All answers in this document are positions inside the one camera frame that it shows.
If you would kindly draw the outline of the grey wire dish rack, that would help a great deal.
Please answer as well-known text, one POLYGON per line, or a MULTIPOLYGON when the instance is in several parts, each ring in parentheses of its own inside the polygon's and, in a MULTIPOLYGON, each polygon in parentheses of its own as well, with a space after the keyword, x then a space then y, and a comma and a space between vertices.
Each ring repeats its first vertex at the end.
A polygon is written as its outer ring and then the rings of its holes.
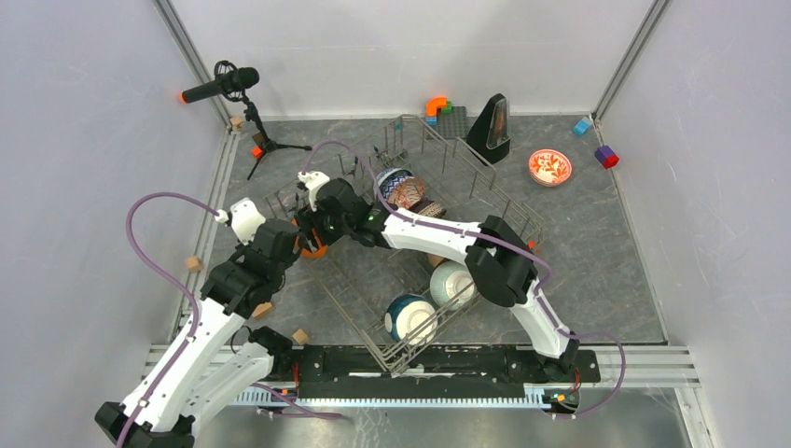
MULTIPOLYGON (((342 178, 368 203, 374 203, 382 198, 377 174, 387 168, 401 168, 424 182, 422 200, 430 199, 447 208, 442 219, 481 222, 487 216, 500 217, 527 246, 539 232, 534 213, 507 196, 489 163, 462 140, 443 139, 418 117, 284 121, 275 123, 275 133, 291 144, 312 146, 312 150, 294 149, 274 155, 269 174, 285 177, 286 183, 266 198, 271 217, 296 218, 296 212, 307 205, 308 194, 298 187, 298 173, 320 171, 330 178, 342 178), (401 130, 394 129, 398 118, 403 120, 401 130)), ((447 260, 407 249, 365 247, 343 237, 330 245, 323 257, 304 259, 304 263, 358 335, 359 344, 391 373, 404 371, 431 345, 477 343, 479 333, 467 328, 465 321, 469 310, 481 303, 510 315, 532 348, 517 318, 508 309, 483 299, 479 292, 458 310, 437 307, 429 291, 430 278, 447 260), (423 296, 436 308, 437 330, 426 344, 396 342, 384 329, 388 305, 403 294, 423 296)))

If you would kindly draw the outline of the white bowl orange pattern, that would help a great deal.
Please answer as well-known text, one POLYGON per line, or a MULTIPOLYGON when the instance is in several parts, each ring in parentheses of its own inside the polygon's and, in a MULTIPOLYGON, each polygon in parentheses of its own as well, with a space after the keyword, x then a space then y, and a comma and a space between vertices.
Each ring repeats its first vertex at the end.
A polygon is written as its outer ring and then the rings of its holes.
POLYGON ((528 160, 531 178, 539 185, 557 187, 567 181, 573 166, 560 151, 550 148, 539 149, 528 160))

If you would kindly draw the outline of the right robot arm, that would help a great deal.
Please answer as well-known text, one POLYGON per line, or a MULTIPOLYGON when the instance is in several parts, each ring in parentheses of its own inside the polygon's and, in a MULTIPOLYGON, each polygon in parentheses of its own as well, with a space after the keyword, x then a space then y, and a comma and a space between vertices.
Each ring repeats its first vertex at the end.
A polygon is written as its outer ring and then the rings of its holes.
POLYGON ((348 237, 365 247, 407 249, 458 262, 483 299, 517 318, 546 378, 561 381, 576 369, 579 343, 547 303, 536 269, 542 261, 502 218, 448 221, 394 208, 383 198, 368 203, 348 181, 318 171, 298 174, 298 187, 308 194, 296 223, 309 254, 348 237))

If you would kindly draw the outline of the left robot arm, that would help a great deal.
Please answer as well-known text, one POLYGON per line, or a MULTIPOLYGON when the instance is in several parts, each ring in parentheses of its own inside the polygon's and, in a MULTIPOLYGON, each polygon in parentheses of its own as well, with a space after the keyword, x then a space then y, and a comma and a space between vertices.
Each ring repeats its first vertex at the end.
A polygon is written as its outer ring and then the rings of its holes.
POLYGON ((255 309, 284 286, 299 257, 298 227, 266 219, 248 198, 215 219, 239 241, 190 296, 192 316, 153 370, 123 401, 106 402, 95 421, 118 447, 191 447, 202 428, 253 382, 284 379, 293 368, 292 343, 264 328, 221 367, 206 370, 255 309))

